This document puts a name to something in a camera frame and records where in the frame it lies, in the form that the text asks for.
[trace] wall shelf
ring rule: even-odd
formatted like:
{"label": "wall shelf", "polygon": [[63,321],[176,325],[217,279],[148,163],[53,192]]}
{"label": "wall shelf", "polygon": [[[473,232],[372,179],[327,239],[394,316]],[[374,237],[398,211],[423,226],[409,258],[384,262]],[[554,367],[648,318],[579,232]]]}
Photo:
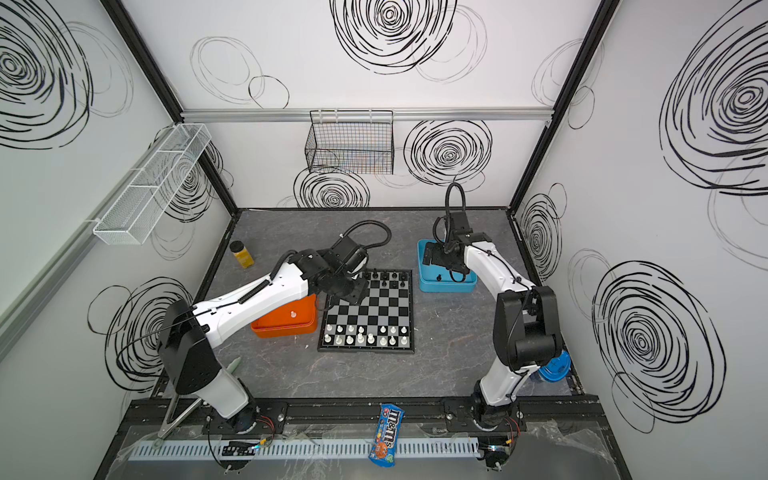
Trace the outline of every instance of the wall shelf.
{"label": "wall shelf", "polygon": [[204,124],[176,124],[155,145],[94,227],[107,245],[141,245],[149,237],[210,142]]}

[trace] orange tray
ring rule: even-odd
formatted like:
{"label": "orange tray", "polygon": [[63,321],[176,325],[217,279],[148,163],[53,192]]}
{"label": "orange tray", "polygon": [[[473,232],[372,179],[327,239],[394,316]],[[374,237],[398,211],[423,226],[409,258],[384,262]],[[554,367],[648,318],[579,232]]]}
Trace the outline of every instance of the orange tray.
{"label": "orange tray", "polygon": [[310,295],[272,310],[251,322],[250,329],[262,339],[314,332],[317,330],[315,296]]}

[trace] black wire basket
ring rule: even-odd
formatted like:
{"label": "black wire basket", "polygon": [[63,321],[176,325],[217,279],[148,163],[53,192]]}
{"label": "black wire basket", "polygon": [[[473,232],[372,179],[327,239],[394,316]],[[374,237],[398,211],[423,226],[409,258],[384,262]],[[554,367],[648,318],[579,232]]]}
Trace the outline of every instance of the black wire basket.
{"label": "black wire basket", "polygon": [[310,112],[304,156],[310,172],[338,167],[355,174],[391,175],[395,142],[390,110]]}

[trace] blue container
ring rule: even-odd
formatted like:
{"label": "blue container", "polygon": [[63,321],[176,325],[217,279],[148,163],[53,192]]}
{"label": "blue container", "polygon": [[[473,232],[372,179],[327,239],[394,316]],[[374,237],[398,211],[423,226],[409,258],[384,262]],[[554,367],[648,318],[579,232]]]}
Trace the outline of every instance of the blue container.
{"label": "blue container", "polygon": [[[419,289],[422,292],[448,292],[448,293],[468,293],[475,289],[475,285],[478,284],[478,276],[475,272],[469,272],[467,278],[463,282],[454,282],[451,280],[451,276],[448,269],[437,265],[423,265],[422,259],[424,258],[424,249],[427,242],[433,242],[434,240],[419,240]],[[442,281],[437,281],[437,276],[440,275]],[[459,280],[462,275],[460,273],[454,273],[453,277]]]}
{"label": "blue container", "polygon": [[571,356],[563,350],[560,356],[549,361],[547,366],[541,367],[538,374],[548,382],[559,382],[571,371]]}

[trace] gray marble tabletop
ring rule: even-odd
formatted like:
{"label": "gray marble tabletop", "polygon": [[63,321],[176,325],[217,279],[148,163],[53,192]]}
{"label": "gray marble tabletop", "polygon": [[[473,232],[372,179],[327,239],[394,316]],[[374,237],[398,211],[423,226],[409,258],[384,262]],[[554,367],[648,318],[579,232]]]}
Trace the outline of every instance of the gray marble tabletop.
{"label": "gray marble tabletop", "polygon": [[[242,241],[255,265],[244,269],[227,251],[208,298],[269,273],[286,250],[330,247],[347,227],[374,219],[392,229],[388,245],[369,251],[369,268],[413,269],[416,244],[432,236],[437,210],[243,212],[231,240]],[[475,231],[486,232],[498,251],[521,273],[525,266],[503,210],[469,210]],[[353,238],[372,243],[382,237],[364,227]],[[256,397],[466,396],[487,373],[495,353],[492,327],[495,298],[478,282],[472,293],[423,293],[414,285],[415,353],[319,353],[318,331],[272,339],[250,328],[232,335],[216,354],[226,365],[242,357],[237,376]],[[568,384],[533,379],[522,395],[568,395]]]}

